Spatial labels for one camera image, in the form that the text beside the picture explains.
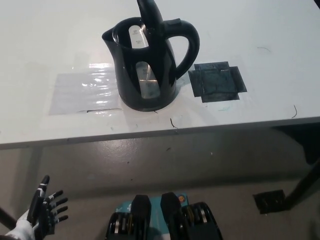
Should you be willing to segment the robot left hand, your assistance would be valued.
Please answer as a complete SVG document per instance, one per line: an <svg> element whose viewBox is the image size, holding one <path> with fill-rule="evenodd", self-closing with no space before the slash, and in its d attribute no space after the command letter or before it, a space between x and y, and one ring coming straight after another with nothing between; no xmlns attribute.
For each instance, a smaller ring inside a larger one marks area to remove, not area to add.
<svg viewBox="0 0 320 240"><path fill-rule="evenodd" d="M43 240L46 236L53 235L56 225L68 219L67 215L59 216L68 209L68 206L59 207L65 204L68 198L57 200L63 195L62 190L46 195L49 182L50 176L45 175L33 195L26 218L31 223L36 240Z"/></svg>

